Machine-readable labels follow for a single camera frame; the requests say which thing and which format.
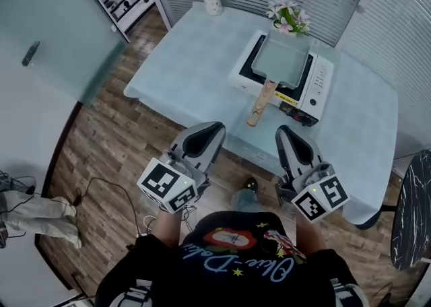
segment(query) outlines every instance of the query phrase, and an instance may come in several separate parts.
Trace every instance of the wooden handle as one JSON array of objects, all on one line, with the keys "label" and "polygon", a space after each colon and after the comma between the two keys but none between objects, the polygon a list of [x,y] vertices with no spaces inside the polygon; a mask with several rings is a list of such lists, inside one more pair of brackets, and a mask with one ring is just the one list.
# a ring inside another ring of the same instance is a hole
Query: wooden handle
[{"label": "wooden handle", "polygon": [[247,119],[247,124],[251,127],[255,127],[259,119],[263,114],[263,110],[265,109],[267,103],[272,98],[275,89],[277,89],[278,83],[272,82],[269,79],[265,80],[265,84],[262,87],[261,93],[255,102],[255,106],[251,111],[250,115]]}]

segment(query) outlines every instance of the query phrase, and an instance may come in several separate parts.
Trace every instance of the table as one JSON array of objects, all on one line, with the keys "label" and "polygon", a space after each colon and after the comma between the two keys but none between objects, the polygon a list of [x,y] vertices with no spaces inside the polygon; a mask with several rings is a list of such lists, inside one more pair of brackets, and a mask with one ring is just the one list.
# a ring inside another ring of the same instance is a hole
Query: table
[{"label": "table", "polygon": [[256,30],[268,31],[270,20],[225,7],[211,17],[202,3],[169,31],[143,62],[124,93],[186,127],[221,121],[224,147],[236,155],[282,175],[275,131],[286,124],[313,138],[332,163],[352,200],[343,216],[363,224],[379,209],[389,181],[397,132],[396,90],[345,53],[313,39],[326,59],[335,63],[321,121],[303,127],[272,105],[255,128],[246,124],[256,98],[230,87],[227,76]]},{"label": "table", "polygon": [[431,151],[422,150],[410,162],[401,185],[392,227],[391,259],[399,269],[420,260],[431,237]]}]

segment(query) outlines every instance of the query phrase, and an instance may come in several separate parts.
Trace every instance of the pants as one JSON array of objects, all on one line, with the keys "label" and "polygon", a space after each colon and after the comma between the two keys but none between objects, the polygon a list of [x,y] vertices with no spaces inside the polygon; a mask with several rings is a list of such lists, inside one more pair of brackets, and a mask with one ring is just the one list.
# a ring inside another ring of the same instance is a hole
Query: pants
[{"label": "pants", "polygon": [[77,227],[65,218],[75,217],[76,209],[66,199],[47,199],[33,195],[29,200],[30,195],[19,191],[5,191],[2,194],[6,198],[8,210],[23,203],[12,212],[3,214],[6,226],[14,230],[64,238],[74,245],[79,243]]},{"label": "pants", "polygon": [[263,213],[265,210],[259,205],[256,193],[250,189],[239,190],[232,196],[230,202],[233,211],[245,213]]}]

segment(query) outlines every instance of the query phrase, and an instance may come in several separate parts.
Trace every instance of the white tabletop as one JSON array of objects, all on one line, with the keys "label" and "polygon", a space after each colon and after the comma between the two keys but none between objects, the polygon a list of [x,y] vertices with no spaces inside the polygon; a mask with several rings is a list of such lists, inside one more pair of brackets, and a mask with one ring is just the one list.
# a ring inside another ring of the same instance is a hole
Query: white tabletop
[{"label": "white tabletop", "polygon": [[323,56],[335,63],[335,71],[321,121],[303,127],[269,105],[258,125],[249,127],[256,98],[230,87],[227,76],[253,33],[269,25],[266,18],[231,8],[211,17],[202,3],[194,3],[144,61],[125,95],[186,127],[223,122],[226,149],[277,175],[283,170],[275,131],[291,126],[317,142],[352,198],[343,206],[344,218],[362,224],[379,210],[389,181],[397,92],[349,55],[326,49]]}]

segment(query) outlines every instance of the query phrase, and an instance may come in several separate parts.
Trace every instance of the wooden floor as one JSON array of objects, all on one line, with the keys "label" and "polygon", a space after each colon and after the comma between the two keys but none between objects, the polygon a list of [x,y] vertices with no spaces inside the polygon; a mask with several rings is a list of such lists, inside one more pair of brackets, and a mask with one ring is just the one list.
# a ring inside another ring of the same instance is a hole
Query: wooden floor
[{"label": "wooden floor", "polygon": [[[141,232],[143,218],[155,215],[157,207],[144,198],[136,181],[152,157],[158,157],[182,129],[137,100],[124,97],[123,90],[133,74],[166,34],[157,9],[151,10],[132,31],[132,43],[108,81],[89,108],[83,108],[63,147],[49,189],[50,196],[74,200],[76,188],[85,191],[91,177],[105,178],[129,191],[137,209]],[[276,178],[253,164],[222,151],[210,178],[213,185],[190,216],[192,225],[204,215],[230,208],[230,197],[243,180],[253,175],[260,185],[260,201],[264,208],[276,212],[285,229],[295,239],[295,215],[292,206],[280,209],[273,184]],[[396,204],[399,179],[391,177],[386,201]],[[381,287],[393,283],[393,302],[402,304],[416,284],[424,265],[398,271],[391,265],[389,244],[393,215],[385,213],[371,230],[360,231],[343,220],[339,213],[322,222],[330,247],[349,264],[354,276],[369,299]],[[83,247],[80,250],[68,242],[41,236],[40,245],[73,286],[72,273],[88,296],[96,292],[100,280],[127,252],[137,233],[129,201],[121,189],[94,181],[88,195],[78,207],[77,226]],[[187,228],[183,225],[183,236]],[[372,306],[387,291],[384,289],[372,301]]]}]

